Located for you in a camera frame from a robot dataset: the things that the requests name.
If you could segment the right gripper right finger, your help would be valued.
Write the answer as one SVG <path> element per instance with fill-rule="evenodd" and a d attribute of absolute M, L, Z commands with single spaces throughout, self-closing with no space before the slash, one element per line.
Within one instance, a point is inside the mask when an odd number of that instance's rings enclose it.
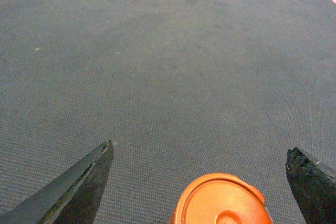
<path fill-rule="evenodd" d="M 306 223 L 335 223 L 335 170 L 298 147 L 287 151 L 285 168 Z"/>

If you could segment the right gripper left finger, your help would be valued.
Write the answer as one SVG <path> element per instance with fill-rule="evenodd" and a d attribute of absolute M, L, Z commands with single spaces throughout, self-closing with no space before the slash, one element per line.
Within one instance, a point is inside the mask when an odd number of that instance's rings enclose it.
<path fill-rule="evenodd" d="M 12 210 L 1 223 L 93 223 L 114 155 L 106 141 Z"/>

